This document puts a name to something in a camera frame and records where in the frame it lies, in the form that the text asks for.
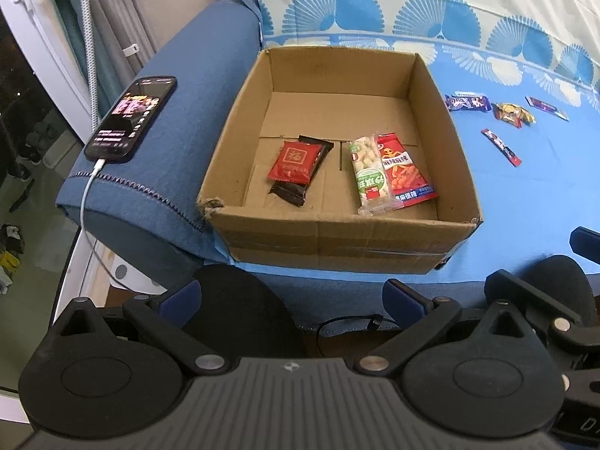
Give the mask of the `white green rice cracker pack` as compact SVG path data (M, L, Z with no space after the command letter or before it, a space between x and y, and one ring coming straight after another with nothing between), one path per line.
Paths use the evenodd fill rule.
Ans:
M360 215L376 215L391 210L394 198L375 136L350 141L349 152L360 199Z

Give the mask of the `red square snack packet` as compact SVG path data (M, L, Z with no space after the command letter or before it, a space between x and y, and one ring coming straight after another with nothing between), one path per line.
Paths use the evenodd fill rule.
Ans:
M323 146L301 141L285 141L267 177L272 181L308 185Z

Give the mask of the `purple candy wrapper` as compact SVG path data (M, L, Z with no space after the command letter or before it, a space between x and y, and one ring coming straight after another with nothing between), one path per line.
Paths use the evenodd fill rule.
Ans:
M455 111L478 111L478 112L489 112L492 107L487 96L484 94L453 94L444 96L447 110L450 112Z

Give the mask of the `gold yellow snack wrapper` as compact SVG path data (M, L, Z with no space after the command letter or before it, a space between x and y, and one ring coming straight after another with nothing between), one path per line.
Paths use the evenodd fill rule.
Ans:
M528 110L513 103L493 103L492 110L497 120L516 128L522 128L524 124L532 125L536 122L535 117Z

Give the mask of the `blue fabric sofa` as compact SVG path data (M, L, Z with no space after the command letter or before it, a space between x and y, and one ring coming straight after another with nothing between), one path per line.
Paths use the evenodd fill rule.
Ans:
M147 75L174 75L178 85L132 160L94 175L93 163L78 159L58 206L164 287L183 284L207 262L228 261L196 196L235 96L265 46L258 0L207 6L144 67ZM426 283L423 276L407 277L423 295L467 306L484 301L484 278Z

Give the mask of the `red spicy snack packet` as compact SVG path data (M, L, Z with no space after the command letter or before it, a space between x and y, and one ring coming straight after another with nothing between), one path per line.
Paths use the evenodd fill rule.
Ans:
M376 142L390 192L400 208L437 197L437 193L414 164L410 153L396 133L377 135Z

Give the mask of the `black chocolate bar wrapper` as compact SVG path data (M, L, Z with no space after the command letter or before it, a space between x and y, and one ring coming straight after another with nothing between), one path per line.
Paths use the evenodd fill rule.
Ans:
M267 175L273 182L270 193L291 205L303 206L312 180L333 148L333 142L305 135L286 140Z

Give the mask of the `brown cardboard box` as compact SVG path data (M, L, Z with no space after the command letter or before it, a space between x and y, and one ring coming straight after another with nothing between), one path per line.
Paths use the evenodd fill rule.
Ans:
M361 214L349 145L387 132L397 135L435 197ZM302 135L333 149L298 207L270 190L267 174L285 142ZM197 203L237 261L351 272L426 273L483 221L457 128L423 58L344 47L259 54Z

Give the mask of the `red white stick packet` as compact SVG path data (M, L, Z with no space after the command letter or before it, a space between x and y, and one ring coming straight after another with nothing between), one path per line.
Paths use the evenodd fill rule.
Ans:
M481 133L494 144L494 146L502 153L502 155L514 167L519 167L522 160L490 129L483 129Z

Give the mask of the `black smartphone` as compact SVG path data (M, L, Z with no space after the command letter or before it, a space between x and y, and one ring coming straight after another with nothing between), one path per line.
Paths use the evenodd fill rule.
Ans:
M135 79L91 135L83 149L85 157L91 162L130 161L176 87L175 76Z

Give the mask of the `purple silver stick packet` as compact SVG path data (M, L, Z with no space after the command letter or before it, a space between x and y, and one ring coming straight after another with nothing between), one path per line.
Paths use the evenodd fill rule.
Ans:
M564 114L562 110L560 110L558 107L553 106L551 103L543 102L543 100L538 100L533 96L526 96L526 101L531 107L537 110L543 111L554 117L560 118L563 121L569 120L567 115Z

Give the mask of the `grey curtain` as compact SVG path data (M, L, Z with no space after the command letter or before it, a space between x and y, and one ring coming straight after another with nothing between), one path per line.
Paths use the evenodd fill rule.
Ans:
M87 74L80 0L53 0L78 67ZM156 54L136 0L90 0L97 107L104 116L134 76Z

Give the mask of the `blue white patterned sofa cover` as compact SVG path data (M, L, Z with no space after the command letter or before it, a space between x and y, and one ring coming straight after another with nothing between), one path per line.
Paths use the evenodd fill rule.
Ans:
M426 284L481 281L552 254L599 227L599 0L258 0L269 46L341 45L414 52L443 95L480 93L534 110L516 128L460 111L454 124L484 220ZM522 160L512 166L482 133Z

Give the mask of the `white door frame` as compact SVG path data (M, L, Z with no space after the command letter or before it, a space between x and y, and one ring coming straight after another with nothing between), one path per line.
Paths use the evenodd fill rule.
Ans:
M2 13L16 43L76 135L92 133L86 79L67 41L52 0L1 0Z

